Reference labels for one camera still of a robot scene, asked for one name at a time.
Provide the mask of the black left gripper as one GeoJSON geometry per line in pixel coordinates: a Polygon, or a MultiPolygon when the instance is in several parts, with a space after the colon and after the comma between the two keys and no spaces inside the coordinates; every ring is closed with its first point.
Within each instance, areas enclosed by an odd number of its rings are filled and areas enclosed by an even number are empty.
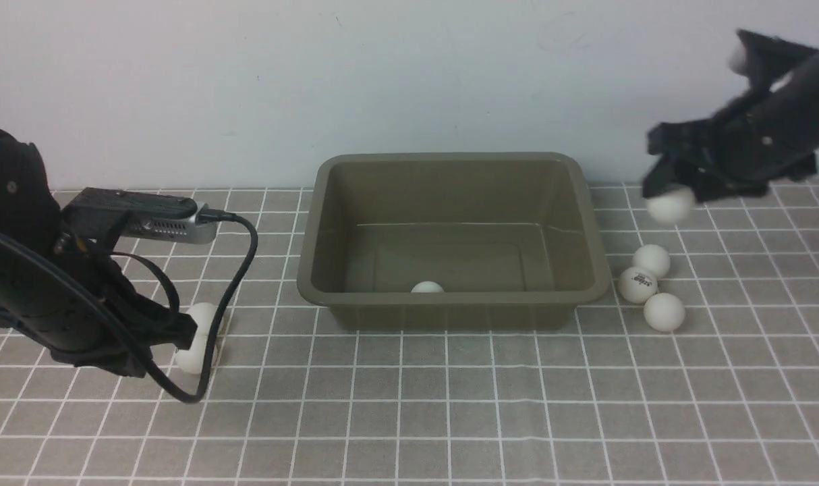
{"type": "Polygon", "coordinates": [[[151,346],[174,344],[181,350],[192,345],[198,326],[180,311],[175,284],[161,270],[154,273],[168,298],[168,306],[133,290],[119,292],[103,287],[103,300],[76,284],[74,307],[82,313],[88,330],[98,330],[98,341],[85,350],[67,351],[66,363],[75,367],[98,367],[123,377],[144,377],[153,363],[151,346]]]}

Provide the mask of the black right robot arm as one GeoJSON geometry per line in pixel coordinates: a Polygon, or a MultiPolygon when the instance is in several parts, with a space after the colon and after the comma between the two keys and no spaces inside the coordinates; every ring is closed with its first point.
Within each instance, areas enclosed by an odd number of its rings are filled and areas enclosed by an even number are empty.
{"type": "Polygon", "coordinates": [[[657,156],[645,199],[689,188],[699,203],[760,198],[771,182],[818,173],[819,49],[738,30],[730,68],[748,82],[706,119],[660,123],[647,135],[657,156]]]}

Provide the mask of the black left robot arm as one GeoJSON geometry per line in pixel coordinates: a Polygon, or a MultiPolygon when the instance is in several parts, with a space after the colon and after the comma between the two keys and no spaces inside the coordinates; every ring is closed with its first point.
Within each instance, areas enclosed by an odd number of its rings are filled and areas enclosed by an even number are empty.
{"type": "Polygon", "coordinates": [[[0,328],[46,348],[55,362],[144,377],[131,348],[108,317],[152,359],[151,348],[187,350],[193,317],[157,271],[168,295],[162,305],[141,295],[121,271],[115,246],[132,220],[125,209],[62,207],[49,190],[36,145],[0,129],[0,328]]]}

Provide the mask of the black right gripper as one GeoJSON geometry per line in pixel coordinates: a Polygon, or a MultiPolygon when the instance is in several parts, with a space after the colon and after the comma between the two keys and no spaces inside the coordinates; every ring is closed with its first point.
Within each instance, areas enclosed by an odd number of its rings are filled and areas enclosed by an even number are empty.
{"type": "Polygon", "coordinates": [[[725,124],[699,119],[660,123],[647,136],[657,156],[644,176],[645,199],[689,188],[697,202],[757,198],[771,182],[818,173],[819,123],[804,117],[746,114],[725,124]]]}

